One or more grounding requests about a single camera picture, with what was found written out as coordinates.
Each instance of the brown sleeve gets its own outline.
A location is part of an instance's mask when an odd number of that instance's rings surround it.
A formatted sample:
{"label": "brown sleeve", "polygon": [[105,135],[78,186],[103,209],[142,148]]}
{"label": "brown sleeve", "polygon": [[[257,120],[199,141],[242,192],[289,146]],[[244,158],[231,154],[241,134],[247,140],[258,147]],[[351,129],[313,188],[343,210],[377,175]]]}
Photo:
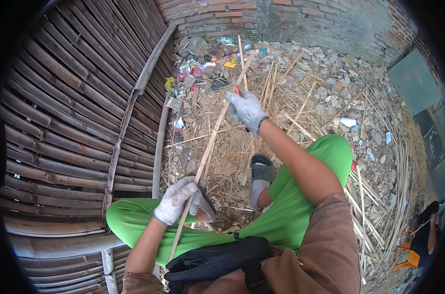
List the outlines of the brown sleeve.
{"label": "brown sleeve", "polygon": [[164,286],[153,274],[126,272],[121,294],[164,294]]}
{"label": "brown sleeve", "polygon": [[358,245],[344,195],[327,197],[311,213],[298,259],[302,269],[329,292],[360,292]]}

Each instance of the forearm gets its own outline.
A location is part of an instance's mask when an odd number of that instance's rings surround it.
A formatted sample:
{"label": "forearm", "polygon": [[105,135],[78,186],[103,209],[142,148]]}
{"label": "forearm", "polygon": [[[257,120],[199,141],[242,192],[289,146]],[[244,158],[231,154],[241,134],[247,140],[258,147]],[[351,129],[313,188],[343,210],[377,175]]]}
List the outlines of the forearm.
{"label": "forearm", "polygon": [[329,195],[343,193],[335,173],[270,120],[261,123],[259,134],[289,169],[304,196],[314,205]]}
{"label": "forearm", "polygon": [[157,249],[167,226],[152,217],[129,254],[125,272],[151,274],[156,263]]}
{"label": "forearm", "polygon": [[430,221],[430,233],[428,235],[428,254],[431,254],[436,245],[436,227],[434,221]]}

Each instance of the gloved hand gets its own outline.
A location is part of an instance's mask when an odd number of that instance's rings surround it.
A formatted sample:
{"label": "gloved hand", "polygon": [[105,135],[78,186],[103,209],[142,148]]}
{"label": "gloved hand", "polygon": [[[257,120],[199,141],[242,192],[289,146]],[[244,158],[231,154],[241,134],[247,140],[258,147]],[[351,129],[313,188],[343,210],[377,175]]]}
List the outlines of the gloved hand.
{"label": "gloved hand", "polygon": [[152,215],[167,226],[173,225],[183,212],[185,202],[193,194],[189,212],[196,215],[203,195],[194,181],[195,176],[187,176],[170,186]]}
{"label": "gloved hand", "polygon": [[261,122],[269,116],[263,111],[254,94],[244,90],[240,90],[240,94],[240,96],[231,92],[226,94],[227,101],[231,102],[229,111],[238,123],[245,124],[250,132],[258,136]]}

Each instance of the bamboo wall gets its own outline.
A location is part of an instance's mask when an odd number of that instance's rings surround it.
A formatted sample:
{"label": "bamboo wall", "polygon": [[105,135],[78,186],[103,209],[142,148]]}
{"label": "bamboo wall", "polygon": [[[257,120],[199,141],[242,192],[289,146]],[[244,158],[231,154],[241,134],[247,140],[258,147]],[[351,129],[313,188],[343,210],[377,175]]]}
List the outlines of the bamboo wall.
{"label": "bamboo wall", "polygon": [[[113,249],[115,275],[121,292],[125,261],[131,249],[120,246]],[[103,277],[101,251],[87,255],[31,259],[20,258],[31,283],[39,293],[104,294],[107,287]]]}
{"label": "bamboo wall", "polygon": [[[69,240],[102,238],[104,188],[128,99],[166,30],[153,0],[66,0],[19,48],[0,107],[8,155],[4,222],[21,237],[11,238],[14,247],[34,238],[49,251],[63,244],[76,255],[33,259],[16,251],[40,293],[108,292],[101,251],[77,256]],[[134,105],[113,196],[150,197],[172,49],[168,42]],[[120,292],[129,251],[113,249]]]}

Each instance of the concrete wall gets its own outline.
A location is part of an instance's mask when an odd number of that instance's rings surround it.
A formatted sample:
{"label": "concrete wall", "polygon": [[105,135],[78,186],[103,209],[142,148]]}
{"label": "concrete wall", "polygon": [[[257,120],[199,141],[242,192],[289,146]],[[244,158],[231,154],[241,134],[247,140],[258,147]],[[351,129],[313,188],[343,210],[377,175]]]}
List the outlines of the concrete wall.
{"label": "concrete wall", "polygon": [[253,41],[296,40],[379,65],[401,58],[414,39],[396,0],[155,0],[176,37],[218,36]]}

